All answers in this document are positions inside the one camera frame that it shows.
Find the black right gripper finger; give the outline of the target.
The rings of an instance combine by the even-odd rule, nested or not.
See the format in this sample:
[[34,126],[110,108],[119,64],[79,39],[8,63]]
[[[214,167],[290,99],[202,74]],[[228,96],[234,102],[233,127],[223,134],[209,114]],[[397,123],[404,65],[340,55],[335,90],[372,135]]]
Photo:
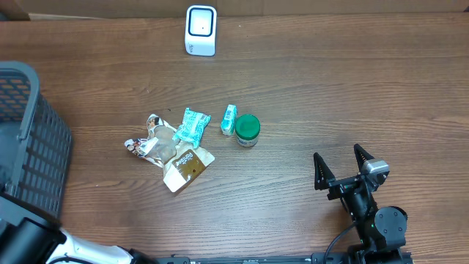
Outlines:
[[374,157],[366,152],[359,144],[354,145],[354,153],[359,172],[370,172],[372,170]]
[[335,181],[336,178],[319,153],[314,154],[314,169],[314,189],[329,189],[330,184]]

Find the green lid jar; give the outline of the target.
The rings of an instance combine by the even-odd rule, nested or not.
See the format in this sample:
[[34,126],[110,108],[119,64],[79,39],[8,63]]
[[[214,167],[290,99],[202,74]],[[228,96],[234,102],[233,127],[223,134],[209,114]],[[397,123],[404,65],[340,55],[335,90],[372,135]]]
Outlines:
[[256,116],[244,114],[237,119],[234,131],[239,145],[253,147],[258,142],[261,124]]

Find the small teal white box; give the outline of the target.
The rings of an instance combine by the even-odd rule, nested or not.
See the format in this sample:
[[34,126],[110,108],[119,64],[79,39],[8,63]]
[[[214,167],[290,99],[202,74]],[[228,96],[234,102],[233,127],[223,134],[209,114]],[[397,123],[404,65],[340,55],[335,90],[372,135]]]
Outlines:
[[229,104],[226,107],[223,118],[221,120],[221,132],[225,136],[232,136],[235,131],[235,123],[237,119],[236,105]]

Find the teal tissue pack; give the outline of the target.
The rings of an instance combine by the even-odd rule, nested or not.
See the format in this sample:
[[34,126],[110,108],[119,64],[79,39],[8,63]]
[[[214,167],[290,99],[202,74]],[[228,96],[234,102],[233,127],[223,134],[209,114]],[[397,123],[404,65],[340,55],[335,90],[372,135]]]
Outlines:
[[204,129],[210,123],[210,120],[210,115],[186,108],[182,124],[179,126],[172,139],[174,141],[180,140],[190,143],[194,148],[198,148],[202,140]]

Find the brown white snack bag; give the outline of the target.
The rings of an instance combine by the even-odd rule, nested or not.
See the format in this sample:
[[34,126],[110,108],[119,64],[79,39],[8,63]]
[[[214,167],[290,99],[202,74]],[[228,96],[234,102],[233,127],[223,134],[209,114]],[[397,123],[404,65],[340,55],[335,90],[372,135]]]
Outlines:
[[176,131],[167,121],[151,114],[147,119],[148,137],[124,143],[132,154],[162,169],[163,182],[173,193],[190,185],[215,160],[203,147],[174,139]]

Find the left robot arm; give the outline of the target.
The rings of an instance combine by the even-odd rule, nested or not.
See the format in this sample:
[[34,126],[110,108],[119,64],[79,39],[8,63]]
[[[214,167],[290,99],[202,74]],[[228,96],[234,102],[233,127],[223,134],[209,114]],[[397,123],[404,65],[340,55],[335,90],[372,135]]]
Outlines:
[[1,262],[156,263],[134,249],[102,246],[76,238],[58,219],[8,194],[1,194]]

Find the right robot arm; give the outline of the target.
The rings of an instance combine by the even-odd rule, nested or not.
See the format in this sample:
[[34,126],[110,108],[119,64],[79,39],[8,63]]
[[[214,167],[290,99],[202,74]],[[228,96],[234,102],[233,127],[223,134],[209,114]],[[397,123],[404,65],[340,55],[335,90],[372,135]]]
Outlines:
[[[354,145],[358,173],[336,179],[319,153],[314,154],[314,188],[327,190],[329,200],[339,199],[350,215],[352,224],[339,233],[324,253],[313,253],[313,263],[412,263],[410,253],[403,253],[406,244],[407,213],[396,206],[379,208],[372,196],[388,178],[390,166],[375,158],[359,144]],[[346,252],[334,254],[336,243],[350,230],[356,229],[360,243]]]

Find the white barcode scanner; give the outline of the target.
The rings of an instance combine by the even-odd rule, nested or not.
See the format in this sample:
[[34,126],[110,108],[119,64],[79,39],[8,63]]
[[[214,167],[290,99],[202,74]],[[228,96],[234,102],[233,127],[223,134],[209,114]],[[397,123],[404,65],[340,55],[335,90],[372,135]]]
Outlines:
[[187,9],[185,50],[192,56],[214,56],[217,11],[208,5],[192,5]]

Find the grey plastic mesh basket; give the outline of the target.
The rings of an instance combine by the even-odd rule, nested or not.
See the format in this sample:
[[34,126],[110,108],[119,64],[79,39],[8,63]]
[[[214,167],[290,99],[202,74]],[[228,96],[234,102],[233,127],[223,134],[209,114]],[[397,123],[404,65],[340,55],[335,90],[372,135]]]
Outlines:
[[58,218],[73,137],[40,91],[36,71],[1,63],[1,192]]

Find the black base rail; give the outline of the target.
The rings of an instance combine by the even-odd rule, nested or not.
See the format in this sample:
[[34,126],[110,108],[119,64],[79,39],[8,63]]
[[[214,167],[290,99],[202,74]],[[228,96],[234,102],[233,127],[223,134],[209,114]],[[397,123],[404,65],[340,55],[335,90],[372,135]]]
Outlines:
[[360,263],[352,260],[345,252],[330,253],[324,260],[324,253],[313,253],[310,256],[276,256],[276,257],[214,257],[190,259],[189,257],[159,257],[154,261],[159,264],[348,264]]

